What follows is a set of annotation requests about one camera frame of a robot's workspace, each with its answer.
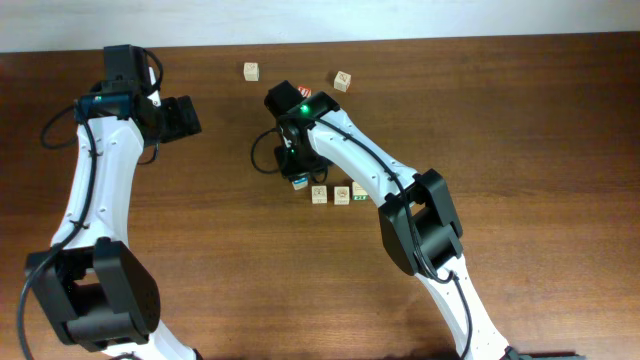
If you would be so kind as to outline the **blue number 5 block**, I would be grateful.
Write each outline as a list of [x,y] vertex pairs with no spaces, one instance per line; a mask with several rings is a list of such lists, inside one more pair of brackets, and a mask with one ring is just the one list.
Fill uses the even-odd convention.
[[291,181],[291,184],[295,191],[299,191],[309,186],[309,178],[307,176],[297,177]]

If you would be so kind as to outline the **wooden block ice cream picture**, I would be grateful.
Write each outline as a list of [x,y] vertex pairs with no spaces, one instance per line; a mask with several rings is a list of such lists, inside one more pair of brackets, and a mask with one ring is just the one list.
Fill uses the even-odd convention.
[[312,186],[311,201],[313,204],[326,204],[328,202],[327,186],[326,185]]

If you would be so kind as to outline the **wooden block blue side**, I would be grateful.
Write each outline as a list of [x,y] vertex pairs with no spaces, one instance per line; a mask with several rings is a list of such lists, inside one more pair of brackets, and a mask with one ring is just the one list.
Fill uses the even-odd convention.
[[334,187],[334,204],[348,205],[350,203],[350,188],[348,186]]

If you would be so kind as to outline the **wooden block green side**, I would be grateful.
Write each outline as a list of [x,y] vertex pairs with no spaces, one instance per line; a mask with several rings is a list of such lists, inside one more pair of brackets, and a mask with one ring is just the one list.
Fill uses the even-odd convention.
[[365,201],[369,199],[368,193],[357,182],[352,183],[351,196],[354,201]]

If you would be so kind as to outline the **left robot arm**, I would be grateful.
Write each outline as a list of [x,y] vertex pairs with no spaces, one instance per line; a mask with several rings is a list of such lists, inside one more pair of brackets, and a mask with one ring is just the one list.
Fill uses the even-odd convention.
[[113,359],[197,360],[161,320],[159,288],[132,253],[128,213],[145,148],[200,133],[189,97],[161,98],[150,50],[104,50],[106,77],[68,107],[78,158],[64,217],[48,250],[26,258],[20,298],[34,294],[59,341]]

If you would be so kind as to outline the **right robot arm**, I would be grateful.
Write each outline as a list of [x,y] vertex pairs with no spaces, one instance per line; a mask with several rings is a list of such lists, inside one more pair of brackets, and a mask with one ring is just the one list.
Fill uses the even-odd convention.
[[313,180],[335,165],[364,189],[377,207],[385,251],[427,289],[458,356],[516,358],[470,279],[463,229],[444,178],[433,169],[419,173],[394,159],[324,92],[304,97],[283,81],[268,91],[264,104],[281,137],[274,151],[277,172],[290,181]]

